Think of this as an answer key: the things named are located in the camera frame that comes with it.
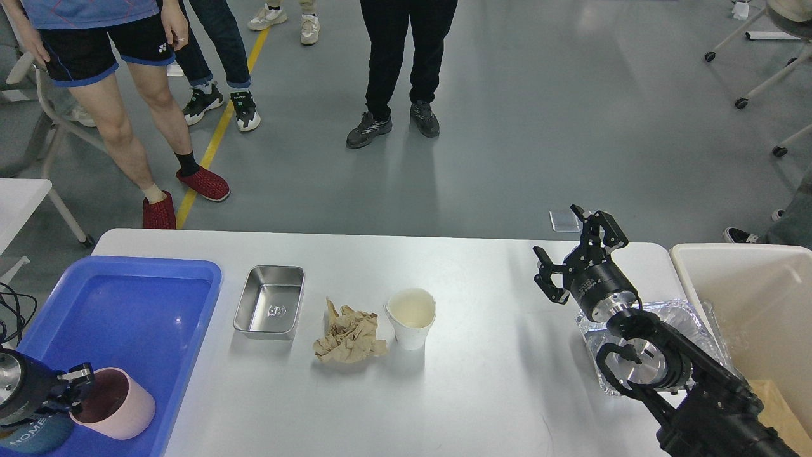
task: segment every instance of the concrete floor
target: concrete floor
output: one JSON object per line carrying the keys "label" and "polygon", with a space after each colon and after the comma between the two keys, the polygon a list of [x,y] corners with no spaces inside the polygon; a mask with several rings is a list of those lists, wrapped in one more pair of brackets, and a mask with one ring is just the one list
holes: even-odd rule
{"label": "concrete floor", "polygon": [[[260,3],[230,4],[250,52],[259,34],[245,23]],[[730,2],[461,1],[433,104],[440,137],[426,139],[409,123],[409,54],[392,132],[360,150],[344,147],[365,110],[369,39],[358,2],[319,5],[322,35],[312,47],[299,43],[298,5],[285,6],[291,18],[270,30],[253,69],[262,125],[241,134],[232,121],[211,164],[233,194],[222,203],[198,198],[184,229],[574,240],[553,231],[548,211],[576,203],[610,212],[633,242],[668,248],[720,242],[729,225],[762,233],[812,159],[812,135],[782,159],[770,153],[812,122],[812,66],[746,109],[733,107],[800,42],[742,37],[713,63],[702,59],[741,24]],[[225,87],[214,48],[192,26]],[[766,18],[754,26],[768,29]],[[185,188],[173,177],[175,158],[126,69],[117,74],[177,208]],[[184,105],[185,79],[171,86]],[[191,127],[198,159],[221,114]],[[140,226],[140,191],[81,140],[63,147],[52,181],[94,236]],[[44,300],[89,253],[46,201],[4,255],[32,260],[12,285]]]}

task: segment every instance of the hand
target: hand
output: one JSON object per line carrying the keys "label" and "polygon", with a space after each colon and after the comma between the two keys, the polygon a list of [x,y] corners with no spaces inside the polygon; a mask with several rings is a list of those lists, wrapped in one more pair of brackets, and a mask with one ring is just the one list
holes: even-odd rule
{"label": "hand", "polygon": [[45,62],[50,62],[50,54],[45,50],[42,45],[42,38],[40,33],[31,25],[31,22],[26,20],[18,20],[17,29],[19,30],[19,37],[23,40],[23,47],[25,50],[33,54],[37,62],[45,67]]}
{"label": "hand", "polygon": [[164,2],[161,9],[161,22],[166,34],[166,42],[172,49],[179,50],[186,46],[189,39],[189,22],[181,12],[177,2]]}

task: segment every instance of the blue shirt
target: blue shirt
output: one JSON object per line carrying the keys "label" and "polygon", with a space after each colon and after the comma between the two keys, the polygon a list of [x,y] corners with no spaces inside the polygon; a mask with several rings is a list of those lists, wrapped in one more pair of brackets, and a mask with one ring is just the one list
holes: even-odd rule
{"label": "blue shirt", "polygon": [[22,0],[37,29],[97,28],[156,15],[155,0]]}

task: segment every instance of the white paper cup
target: white paper cup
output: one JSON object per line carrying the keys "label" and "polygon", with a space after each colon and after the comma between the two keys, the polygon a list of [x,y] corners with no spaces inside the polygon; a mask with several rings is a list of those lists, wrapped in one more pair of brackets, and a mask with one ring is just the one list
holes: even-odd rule
{"label": "white paper cup", "polygon": [[437,315],[434,297],[423,289],[401,290],[389,298],[385,309],[398,344],[405,350],[422,348]]}
{"label": "white paper cup", "polygon": [[121,368],[93,372],[90,395],[82,412],[71,419],[117,440],[128,440],[146,430],[155,416],[155,399]]}

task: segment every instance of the white bin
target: white bin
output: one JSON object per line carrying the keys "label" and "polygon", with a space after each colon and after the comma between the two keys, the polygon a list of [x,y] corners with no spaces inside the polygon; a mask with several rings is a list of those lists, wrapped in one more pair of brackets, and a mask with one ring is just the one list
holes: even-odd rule
{"label": "white bin", "polygon": [[670,252],[688,300],[713,304],[736,368],[772,379],[812,433],[812,251],[683,244]]}

